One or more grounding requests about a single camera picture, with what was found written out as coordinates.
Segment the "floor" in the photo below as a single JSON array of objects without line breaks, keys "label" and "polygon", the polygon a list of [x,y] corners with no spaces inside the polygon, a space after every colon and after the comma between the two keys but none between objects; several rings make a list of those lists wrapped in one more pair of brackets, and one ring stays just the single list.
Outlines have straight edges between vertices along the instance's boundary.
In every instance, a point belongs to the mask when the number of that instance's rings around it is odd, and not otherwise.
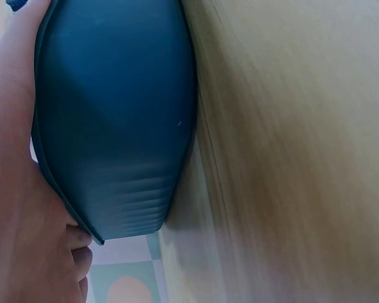
[{"label": "floor", "polygon": [[92,244],[88,303],[167,303],[157,234]]},{"label": "floor", "polygon": [[183,5],[200,98],[170,301],[379,303],[379,0]]}]

